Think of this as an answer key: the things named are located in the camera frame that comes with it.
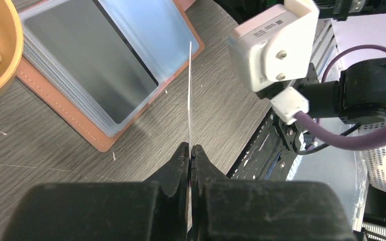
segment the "black cable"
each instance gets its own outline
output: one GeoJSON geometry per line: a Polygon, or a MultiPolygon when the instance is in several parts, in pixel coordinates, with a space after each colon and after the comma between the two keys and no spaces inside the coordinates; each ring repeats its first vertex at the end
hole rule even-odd
{"type": "MultiPolygon", "coordinates": [[[[350,129],[344,131],[343,133],[340,134],[340,136],[348,136],[349,134],[353,133],[353,131],[359,129],[362,125],[361,124],[355,124],[353,127],[351,127],[350,129]]],[[[299,151],[297,148],[296,148],[296,151],[295,153],[297,155],[301,155],[301,156],[304,156],[304,155],[308,155],[308,154],[313,154],[313,153],[316,153],[318,151],[321,151],[325,148],[327,148],[328,146],[330,146],[329,144],[326,144],[326,143],[323,143],[321,144],[320,146],[318,147],[315,147],[309,151],[299,151]]]]}

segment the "black cylinder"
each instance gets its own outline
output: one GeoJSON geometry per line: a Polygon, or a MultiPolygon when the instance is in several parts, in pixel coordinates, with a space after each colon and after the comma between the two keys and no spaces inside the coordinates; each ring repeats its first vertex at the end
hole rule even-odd
{"type": "Polygon", "coordinates": [[[338,81],[301,86],[299,91],[309,100],[309,115],[312,118],[338,117],[338,81]]]}

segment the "white connector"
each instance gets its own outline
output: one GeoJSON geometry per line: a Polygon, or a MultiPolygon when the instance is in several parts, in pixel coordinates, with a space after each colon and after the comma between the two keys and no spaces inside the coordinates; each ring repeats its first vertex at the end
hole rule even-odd
{"type": "Polygon", "coordinates": [[[288,87],[271,99],[273,110],[287,125],[292,125],[298,111],[309,112],[309,100],[293,87],[288,87]]]}

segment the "gray tabletop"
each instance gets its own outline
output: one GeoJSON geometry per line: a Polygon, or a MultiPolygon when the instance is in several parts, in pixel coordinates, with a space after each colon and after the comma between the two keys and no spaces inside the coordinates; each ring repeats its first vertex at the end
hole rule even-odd
{"type": "MultiPolygon", "coordinates": [[[[14,0],[18,9],[34,2],[14,0]]],[[[235,21],[211,0],[198,0],[187,15],[206,45],[192,63],[193,142],[227,172],[269,105],[231,69],[227,35],[235,21]]],[[[100,153],[16,80],[0,98],[0,236],[20,198],[35,184],[147,178],[187,141],[186,106],[184,71],[109,152],[100,153]]]]}

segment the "bolt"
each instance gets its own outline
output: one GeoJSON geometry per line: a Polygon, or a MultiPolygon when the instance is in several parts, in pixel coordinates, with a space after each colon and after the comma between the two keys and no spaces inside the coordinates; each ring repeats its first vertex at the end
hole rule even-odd
{"type": "Polygon", "coordinates": [[[280,73],[276,76],[276,79],[279,81],[284,80],[285,78],[286,78],[286,76],[283,73],[280,73]]]}
{"type": "Polygon", "coordinates": [[[286,58],[286,56],[287,56],[287,53],[286,53],[285,50],[281,50],[280,52],[278,52],[278,53],[276,54],[276,57],[277,57],[278,59],[284,59],[284,58],[286,58]]]}

